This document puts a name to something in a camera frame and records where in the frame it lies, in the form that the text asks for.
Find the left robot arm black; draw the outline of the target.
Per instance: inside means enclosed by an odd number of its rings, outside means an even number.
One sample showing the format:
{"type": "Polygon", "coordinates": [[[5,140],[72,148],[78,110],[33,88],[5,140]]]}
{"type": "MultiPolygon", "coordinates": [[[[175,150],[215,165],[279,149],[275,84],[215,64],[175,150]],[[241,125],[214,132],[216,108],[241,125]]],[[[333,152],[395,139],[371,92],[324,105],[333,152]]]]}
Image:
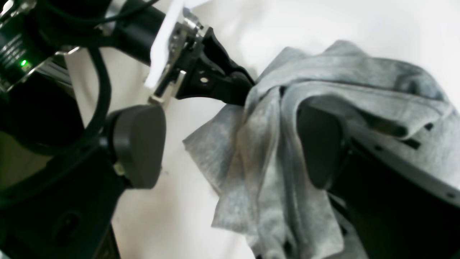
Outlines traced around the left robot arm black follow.
{"type": "Polygon", "coordinates": [[[162,99],[170,83],[177,99],[212,98],[242,105],[253,79],[233,62],[184,1],[168,13],[154,0],[15,0],[1,16],[1,94],[27,82],[56,56],[87,49],[99,80],[99,96],[85,131],[69,144],[47,144],[23,132],[11,118],[5,123],[16,140],[42,155],[80,148],[99,133],[111,102],[111,82],[102,47],[113,47],[150,67],[145,86],[152,100],[162,99]]]}

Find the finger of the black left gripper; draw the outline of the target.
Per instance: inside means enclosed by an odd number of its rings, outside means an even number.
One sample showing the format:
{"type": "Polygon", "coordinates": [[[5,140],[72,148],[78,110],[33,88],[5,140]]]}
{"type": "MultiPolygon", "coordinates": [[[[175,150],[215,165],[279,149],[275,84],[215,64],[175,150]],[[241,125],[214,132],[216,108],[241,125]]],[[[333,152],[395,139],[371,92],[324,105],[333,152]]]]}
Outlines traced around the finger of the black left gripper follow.
{"type": "Polygon", "coordinates": [[[255,85],[248,71],[230,59],[211,27],[186,49],[176,68],[186,72],[177,99],[212,98],[243,106],[255,85]]]}

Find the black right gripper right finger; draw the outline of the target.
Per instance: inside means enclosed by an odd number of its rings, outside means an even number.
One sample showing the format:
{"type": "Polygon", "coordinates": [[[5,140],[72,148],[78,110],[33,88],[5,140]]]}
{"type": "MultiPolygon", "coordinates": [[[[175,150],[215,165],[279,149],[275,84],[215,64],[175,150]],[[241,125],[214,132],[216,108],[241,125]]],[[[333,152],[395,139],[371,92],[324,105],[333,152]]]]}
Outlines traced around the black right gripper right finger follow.
{"type": "Polygon", "coordinates": [[[350,220],[370,259],[459,258],[455,114],[421,136],[344,101],[302,101],[297,133],[313,184],[350,220]]]}

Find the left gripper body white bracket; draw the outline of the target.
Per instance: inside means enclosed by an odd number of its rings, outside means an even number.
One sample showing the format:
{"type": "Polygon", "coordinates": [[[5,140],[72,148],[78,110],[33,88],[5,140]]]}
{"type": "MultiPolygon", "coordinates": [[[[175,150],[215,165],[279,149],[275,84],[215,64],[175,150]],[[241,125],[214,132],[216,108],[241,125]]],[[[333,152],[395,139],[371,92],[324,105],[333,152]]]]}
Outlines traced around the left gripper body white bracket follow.
{"type": "Polygon", "coordinates": [[[191,40],[194,43],[205,31],[199,18],[192,13],[194,8],[205,3],[207,0],[170,2],[150,47],[150,70],[144,81],[145,87],[152,91],[150,102],[163,104],[182,83],[186,72],[179,72],[178,83],[175,77],[170,79],[170,76],[175,63],[186,48],[187,41],[191,40]]]}

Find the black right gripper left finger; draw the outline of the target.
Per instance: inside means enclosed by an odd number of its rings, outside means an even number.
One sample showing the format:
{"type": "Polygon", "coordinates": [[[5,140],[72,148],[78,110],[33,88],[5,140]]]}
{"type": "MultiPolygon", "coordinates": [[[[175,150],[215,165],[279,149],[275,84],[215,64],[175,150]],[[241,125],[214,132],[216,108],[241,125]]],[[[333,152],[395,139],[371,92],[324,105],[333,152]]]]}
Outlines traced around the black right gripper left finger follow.
{"type": "Polygon", "coordinates": [[[162,168],[158,104],[117,110],[86,146],[1,191],[1,252],[10,259],[119,259],[111,220],[125,190],[151,190],[162,168]]]}

